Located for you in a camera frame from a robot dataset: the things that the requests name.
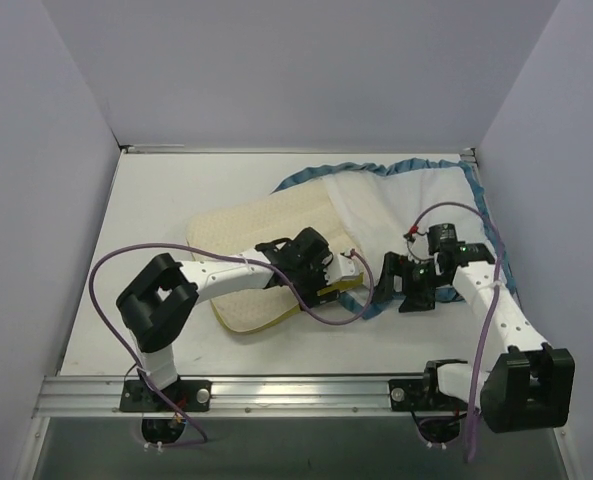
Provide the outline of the blue white pillowcase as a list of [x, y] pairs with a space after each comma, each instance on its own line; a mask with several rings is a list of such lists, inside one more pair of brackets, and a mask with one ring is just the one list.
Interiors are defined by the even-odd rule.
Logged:
[[375, 280], [387, 252], [407, 254], [403, 235], [415, 221], [425, 232], [438, 223], [456, 226], [458, 238], [493, 247], [484, 231], [467, 177], [467, 163], [411, 158], [389, 166], [345, 162], [302, 169], [284, 180], [281, 191], [321, 180], [341, 222], [367, 260]]

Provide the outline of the cream yellow pillow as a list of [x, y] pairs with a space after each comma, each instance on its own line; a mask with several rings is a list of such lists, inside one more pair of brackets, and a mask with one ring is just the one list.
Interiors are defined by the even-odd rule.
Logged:
[[[241, 253], [259, 243], [293, 239], [307, 227], [318, 231], [334, 253], [355, 249], [324, 182], [313, 180], [254, 202], [197, 214], [186, 228], [190, 247], [222, 255]], [[245, 290], [211, 301], [217, 320], [235, 334], [251, 334], [299, 312], [287, 287]]]

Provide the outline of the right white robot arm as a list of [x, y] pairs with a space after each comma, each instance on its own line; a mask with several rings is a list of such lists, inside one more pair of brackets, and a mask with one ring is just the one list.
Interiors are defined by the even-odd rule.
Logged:
[[401, 313], [425, 312], [440, 288], [451, 287], [470, 307], [475, 334], [486, 332], [499, 354], [490, 370], [479, 358], [428, 361], [421, 380], [390, 381], [401, 392], [391, 397], [392, 408], [457, 413], [472, 402], [495, 433], [564, 426], [575, 374], [569, 350], [552, 347], [527, 320], [485, 244], [460, 240], [450, 223], [430, 227], [426, 237], [424, 260], [385, 254], [375, 301], [401, 295]]

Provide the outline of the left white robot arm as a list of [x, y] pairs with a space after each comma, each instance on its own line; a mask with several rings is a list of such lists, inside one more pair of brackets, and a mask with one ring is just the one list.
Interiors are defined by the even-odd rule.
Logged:
[[359, 274], [349, 254], [332, 253], [311, 227], [227, 258], [181, 262], [167, 253], [155, 256], [116, 300], [148, 378], [143, 400], [156, 411], [177, 402], [172, 344], [196, 305], [239, 291], [288, 287], [313, 308], [335, 300], [337, 285]]

